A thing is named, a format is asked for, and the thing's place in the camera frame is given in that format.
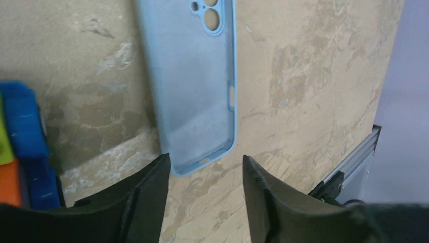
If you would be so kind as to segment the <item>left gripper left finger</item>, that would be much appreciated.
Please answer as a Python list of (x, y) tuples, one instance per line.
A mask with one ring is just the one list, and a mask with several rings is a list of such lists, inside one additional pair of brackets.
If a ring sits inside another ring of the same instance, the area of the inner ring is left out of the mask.
[(69, 208), (30, 210), (1, 204), (1, 242), (158, 242), (166, 207), (170, 157)]

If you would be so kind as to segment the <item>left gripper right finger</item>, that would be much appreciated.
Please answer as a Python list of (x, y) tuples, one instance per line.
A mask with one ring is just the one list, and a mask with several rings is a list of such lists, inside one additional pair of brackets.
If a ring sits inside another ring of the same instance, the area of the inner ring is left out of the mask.
[(332, 205), (243, 157), (252, 242), (428, 242), (428, 204)]

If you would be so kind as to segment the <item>light blue phone case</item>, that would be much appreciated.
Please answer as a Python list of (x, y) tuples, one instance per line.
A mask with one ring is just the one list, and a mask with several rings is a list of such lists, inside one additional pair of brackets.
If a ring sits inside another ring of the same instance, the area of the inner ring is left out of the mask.
[(162, 153), (188, 176), (237, 137), (234, 1), (136, 1)]

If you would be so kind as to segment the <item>aluminium frame rail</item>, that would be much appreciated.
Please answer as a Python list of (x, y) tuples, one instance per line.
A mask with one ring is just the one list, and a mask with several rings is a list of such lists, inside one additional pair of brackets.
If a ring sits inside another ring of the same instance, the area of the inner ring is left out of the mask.
[(361, 200), (378, 144), (381, 126), (372, 132), (328, 176), (308, 193), (320, 201), (338, 206), (363, 204)]

